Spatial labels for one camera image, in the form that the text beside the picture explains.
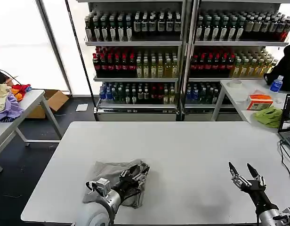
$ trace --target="white table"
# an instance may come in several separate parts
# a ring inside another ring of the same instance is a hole
[[[290,206],[290,179],[279,138],[247,122],[73,122],[22,215],[26,222],[72,223],[96,161],[141,158],[150,165],[144,204],[121,206],[116,224],[175,225],[256,222],[248,194],[231,181],[231,161],[264,176],[271,201]]]
[[[63,136],[63,132],[61,131],[53,113],[47,101],[44,97],[45,91],[42,89],[33,89],[27,92],[22,101],[19,102],[19,106],[24,109],[24,112],[15,119],[13,122],[0,122],[0,153],[6,147],[6,145],[12,140],[12,138],[16,135],[16,133],[26,142],[26,145],[32,142],[37,143],[59,143],[60,140],[27,140],[22,132],[18,129],[18,126],[21,122],[30,114],[34,108],[41,104],[43,107],[48,119],[52,122],[52,126],[54,127],[55,132],[58,137],[61,139]]]
[[[283,109],[284,102],[286,98],[286,92],[279,92],[274,93],[270,91],[269,86],[266,84],[264,79],[260,80],[241,80],[242,86],[239,88],[232,88],[228,86],[229,82],[232,80],[221,80],[221,91],[219,93],[219,97],[213,111],[211,121],[216,121],[219,113],[219,109],[221,108],[222,102],[224,100],[225,95],[228,96],[232,105],[240,115],[243,121],[247,121],[251,123],[252,126],[265,128],[266,130],[277,132],[278,129],[267,128],[266,126],[262,125],[258,122],[255,118],[253,113],[257,111],[253,110],[246,110],[246,106],[244,101],[248,98],[248,95],[253,94],[256,90],[260,90],[261,92],[270,95],[273,99],[273,106]]]

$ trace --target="red cloth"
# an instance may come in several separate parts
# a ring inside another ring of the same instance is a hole
[[[31,86],[30,84],[27,84],[27,85],[19,85],[19,84],[17,84],[17,85],[13,85],[12,86],[12,88],[13,89],[18,89],[19,90],[19,92],[18,93],[20,93],[23,97],[24,97],[24,94],[26,93],[26,88],[28,88],[29,86]]]

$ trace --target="gray cloth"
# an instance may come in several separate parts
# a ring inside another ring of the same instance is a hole
[[[89,180],[97,181],[100,178],[105,178],[111,182],[111,186],[114,186],[119,182],[119,176],[124,170],[127,170],[128,168],[141,163],[143,163],[143,161],[141,161],[140,159],[136,159],[131,162],[111,162],[111,163],[103,163],[97,161],[90,173]],[[145,183],[141,186],[140,194],[128,198],[125,202],[122,203],[122,205],[130,206],[135,209],[142,206],[144,190]],[[82,200],[83,203],[89,203],[96,200],[98,193],[94,191],[89,194],[89,192],[90,190],[86,187],[86,191]]]

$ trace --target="laptop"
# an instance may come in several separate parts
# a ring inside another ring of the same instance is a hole
[[[278,133],[290,145],[290,94],[286,95]]]

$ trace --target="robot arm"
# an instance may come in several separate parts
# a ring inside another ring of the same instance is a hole
[[[148,171],[149,166],[145,163],[134,165],[120,174],[119,182],[115,186],[111,186],[110,181],[104,178],[88,181],[86,186],[90,192],[97,191],[98,196],[94,202],[83,205],[75,225],[113,224],[119,206],[126,199],[140,193],[140,187],[145,183]]]
[[[254,178],[247,180],[240,174],[229,162],[230,172],[232,174],[233,183],[243,192],[248,193],[256,206],[256,215],[259,216],[263,226],[287,226],[290,225],[290,207],[286,208],[281,214],[279,208],[271,203],[265,190],[266,185],[264,178],[250,165],[248,169]]]

